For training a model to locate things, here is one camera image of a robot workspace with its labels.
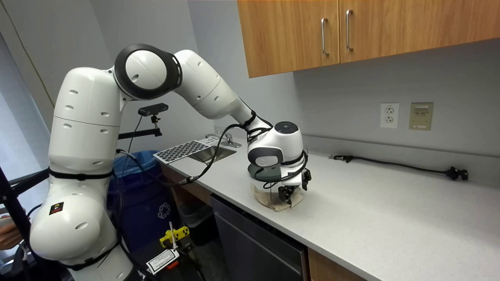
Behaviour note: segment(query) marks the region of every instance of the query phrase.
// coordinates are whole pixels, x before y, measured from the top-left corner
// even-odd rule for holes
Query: gray cabinet
[[[305,281],[306,247],[214,197],[216,222],[233,281]]]

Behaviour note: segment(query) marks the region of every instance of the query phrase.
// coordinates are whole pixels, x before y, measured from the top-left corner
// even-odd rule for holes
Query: lower cabinet
[[[308,250],[308,256],[311,281],[363,281],[361,277],[313,250]]]
[[[231,281],[306,281],[306,247],[214,197]]]

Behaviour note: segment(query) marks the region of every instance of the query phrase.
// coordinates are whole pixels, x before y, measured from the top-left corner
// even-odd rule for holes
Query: yellow tool
[[[181,241],[189,236],[189,228],[181,227],[178,230],[167,230],[166,234],[159,239],[159,244],[166,248],[167,245],[172,245],[177,241]]]

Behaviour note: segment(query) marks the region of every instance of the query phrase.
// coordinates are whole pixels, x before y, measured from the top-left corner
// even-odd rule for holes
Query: blue trash bin
[[[114,177],[108,191],[108,209],[131,253],[152,247],[178,225],[178,213],[170,189],[163,186],[161,167],[153,150],[120,156],[114,161]]]

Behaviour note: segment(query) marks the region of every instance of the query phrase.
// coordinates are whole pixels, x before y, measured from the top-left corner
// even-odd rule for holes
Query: cabinet handle
[[[352,10],[345,10],[345,49],[347,50],[353,50],[352,47],[352,27],[350,27],[350,17],[353,16],[355,13]]]
[[[322,17],[320,25],[322,25],[322,55],[323,56],[330,56],[330,53],[327,52],[327,35],[325,35],[325,25],[328,24],[328,19]]]

